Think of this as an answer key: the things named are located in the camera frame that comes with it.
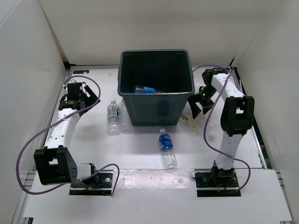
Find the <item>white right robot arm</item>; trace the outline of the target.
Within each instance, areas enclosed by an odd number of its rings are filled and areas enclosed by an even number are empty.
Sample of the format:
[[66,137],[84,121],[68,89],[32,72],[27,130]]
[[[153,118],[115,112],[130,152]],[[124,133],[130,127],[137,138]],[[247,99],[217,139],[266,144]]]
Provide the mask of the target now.
[[210,173],[199,173],[198,179],[204,187],[226,187],[235,180],[234,162],[239,144],[254,121],[255,100],[245,96],[235,84],[229,81],[230,71],[225,68],[206,69],[202,78],[205,86],[199,88],[197,94],[188,98],[188,103],[195,119],[200,113],[210,116],[216,106],[212,96],[224,101],[220,123],[223,130],[221,147],[214,160]]

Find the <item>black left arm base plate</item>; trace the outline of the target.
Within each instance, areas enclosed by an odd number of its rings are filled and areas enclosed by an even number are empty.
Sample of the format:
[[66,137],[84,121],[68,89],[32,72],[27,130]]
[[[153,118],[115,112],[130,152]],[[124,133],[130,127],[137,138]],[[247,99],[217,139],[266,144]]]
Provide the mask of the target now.
[[70,185],[71,196],[109,196],[112,194],[113,170],[99,172],[91,181],[76,182]]

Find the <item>clear bottle apple label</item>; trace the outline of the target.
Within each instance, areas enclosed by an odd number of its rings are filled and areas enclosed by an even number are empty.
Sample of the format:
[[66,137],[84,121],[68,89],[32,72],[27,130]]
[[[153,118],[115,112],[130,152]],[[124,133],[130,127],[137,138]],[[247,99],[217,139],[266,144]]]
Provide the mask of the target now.
[[[206,117],[203,114],[199,114],[195,119],[192,117],[192,111],[189,104],[186,104],[181,114],[181,119],[195,132],[203,135],[204,126],[206,123]],[[206,137],[209,140],[215,138],[216,131],[213,129],[211,123],[207,125]]]

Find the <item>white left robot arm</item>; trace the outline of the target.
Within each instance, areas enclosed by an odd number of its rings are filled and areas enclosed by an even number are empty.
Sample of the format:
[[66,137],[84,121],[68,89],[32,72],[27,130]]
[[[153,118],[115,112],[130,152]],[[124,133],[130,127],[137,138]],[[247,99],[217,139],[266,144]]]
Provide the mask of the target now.
[[81,116],[80,112],[96,102],[97,96],[82,83],[71,81],[66,86],[67,93],[62,96],[57,121],[53,127],[50,138],[42,149],[34,153],[34,160],[42,185],[66,184],[83,181],[92,187],[98,182],[95,165],[92,163],[76,164],[69,147],[73,132]]

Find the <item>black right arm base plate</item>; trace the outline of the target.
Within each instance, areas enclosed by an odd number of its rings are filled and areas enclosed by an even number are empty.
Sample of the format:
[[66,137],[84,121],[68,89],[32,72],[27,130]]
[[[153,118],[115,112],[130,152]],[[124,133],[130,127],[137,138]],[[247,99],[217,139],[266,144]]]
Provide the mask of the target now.
[[240,197],[236,172],[194,170],[190,177],[196,182],[197,197]]

